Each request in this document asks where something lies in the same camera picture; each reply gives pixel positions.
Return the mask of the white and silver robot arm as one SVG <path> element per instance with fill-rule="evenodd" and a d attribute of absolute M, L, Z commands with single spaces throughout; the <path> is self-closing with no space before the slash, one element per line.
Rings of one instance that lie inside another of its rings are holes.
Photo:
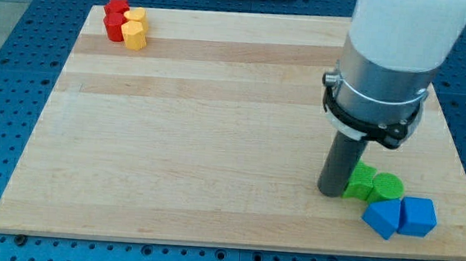
<path fill-rule="evenodd" d="M 342 56 L 322 81 L 322 106 L 338 135 L 402 145 L 465 26 L 466 0 L 357 0 Z"/>

